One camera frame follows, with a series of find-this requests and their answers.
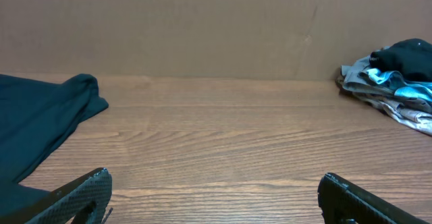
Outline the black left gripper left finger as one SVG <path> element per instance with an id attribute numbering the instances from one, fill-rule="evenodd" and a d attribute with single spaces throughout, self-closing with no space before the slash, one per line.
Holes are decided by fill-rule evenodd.
<path id="1" fill-rule="evenodd" d="M 1 223 L 99 224 L 111 195 L 112 176 L 102 167 L 52 192 L 3 181 Z"/>

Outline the dark teal t-shirt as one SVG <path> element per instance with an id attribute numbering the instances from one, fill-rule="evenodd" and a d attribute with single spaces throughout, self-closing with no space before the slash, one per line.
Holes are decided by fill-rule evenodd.
<path id="1" fill-rule="evenodd" d="M 79 74 L 62 84 L 1 76 L 1 215 L 30 206 L 48 194 L 20 182 L 79 123 L 108 106 L 92 75 Z"/>

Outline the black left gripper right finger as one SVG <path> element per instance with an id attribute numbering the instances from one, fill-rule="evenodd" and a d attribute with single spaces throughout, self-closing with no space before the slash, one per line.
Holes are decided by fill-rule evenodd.
<path id="1" fill-rule="evenodd" d="M 429 224 L 334 173 L 322 177 L 317 193 L 325 224 Z"/>

